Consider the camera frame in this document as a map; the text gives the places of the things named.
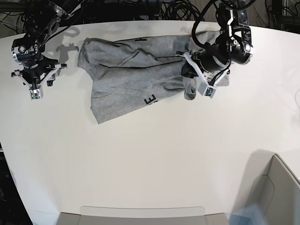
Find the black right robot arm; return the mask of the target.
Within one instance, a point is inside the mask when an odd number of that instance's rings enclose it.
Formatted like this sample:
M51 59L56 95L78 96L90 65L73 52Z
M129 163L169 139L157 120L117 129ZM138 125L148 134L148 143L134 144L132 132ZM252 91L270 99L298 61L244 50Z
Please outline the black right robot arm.
M13 59L23 66L11 75L24 79L23 83L32 89L37 89L42 82L53 84L51 78L56 69L65 68L58 60L43 55L46 43L58 35L61 20L73 19L73 25L80 17L82 10L76 10L82 0L38 0L34 2L25 14L25 35L15 39L11 53Z

